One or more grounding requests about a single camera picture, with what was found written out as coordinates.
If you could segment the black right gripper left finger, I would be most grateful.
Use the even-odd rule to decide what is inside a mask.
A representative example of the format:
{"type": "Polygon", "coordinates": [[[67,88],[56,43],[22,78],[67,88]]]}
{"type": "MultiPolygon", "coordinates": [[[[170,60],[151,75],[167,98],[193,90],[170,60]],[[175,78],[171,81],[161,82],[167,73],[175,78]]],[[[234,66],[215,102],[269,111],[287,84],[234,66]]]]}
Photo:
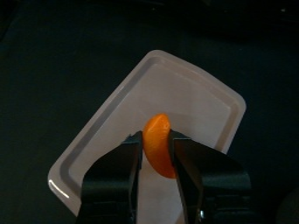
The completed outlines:
{"type": "Polygon", "coordinates": [[[143,139],[138,131],[89,168],[77,224],[137,224],[142,162],[143,139]]]}

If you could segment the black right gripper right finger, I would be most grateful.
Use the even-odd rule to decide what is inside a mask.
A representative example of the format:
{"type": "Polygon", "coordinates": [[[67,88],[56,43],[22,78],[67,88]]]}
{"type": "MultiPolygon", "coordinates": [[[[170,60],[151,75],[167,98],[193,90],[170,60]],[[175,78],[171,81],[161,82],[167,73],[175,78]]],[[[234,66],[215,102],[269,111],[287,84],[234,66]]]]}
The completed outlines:
{"type": "Polygon", "coordinates": [[[251,183],[241,164],[177,131],[170,154],[186,224],[253,224],[251,183]]]}

